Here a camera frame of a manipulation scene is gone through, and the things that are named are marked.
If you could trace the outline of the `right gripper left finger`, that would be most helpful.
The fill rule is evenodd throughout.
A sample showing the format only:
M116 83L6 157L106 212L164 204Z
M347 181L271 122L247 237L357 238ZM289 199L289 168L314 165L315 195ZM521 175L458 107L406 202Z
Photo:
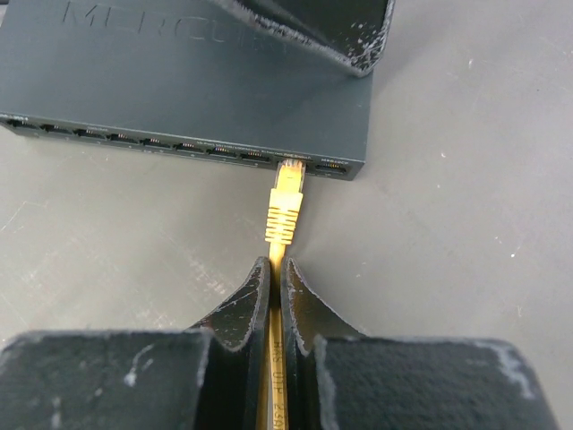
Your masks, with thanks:
M191 327L28 331L1 352L4 429L263 429L271 269Z

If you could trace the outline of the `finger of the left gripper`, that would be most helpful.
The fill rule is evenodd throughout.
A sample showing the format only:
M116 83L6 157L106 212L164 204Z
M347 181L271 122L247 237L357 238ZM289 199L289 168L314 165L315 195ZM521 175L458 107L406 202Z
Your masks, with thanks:
M383 56L393 0L227 0L216 5L248 26L305 48L356 77Z

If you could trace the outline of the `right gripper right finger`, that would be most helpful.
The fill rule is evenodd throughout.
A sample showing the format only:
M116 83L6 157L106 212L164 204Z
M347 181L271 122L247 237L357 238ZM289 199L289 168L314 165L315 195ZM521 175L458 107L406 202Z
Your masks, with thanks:
M510 343L369 337L281 270L287 410L293 429L554 429L535 371Z

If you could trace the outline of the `black network switch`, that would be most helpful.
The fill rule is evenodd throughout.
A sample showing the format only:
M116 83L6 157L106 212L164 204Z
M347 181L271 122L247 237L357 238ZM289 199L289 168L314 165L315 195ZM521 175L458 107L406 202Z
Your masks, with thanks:
M19 135L354 178L372 78L209 1L12 1L1 124Z

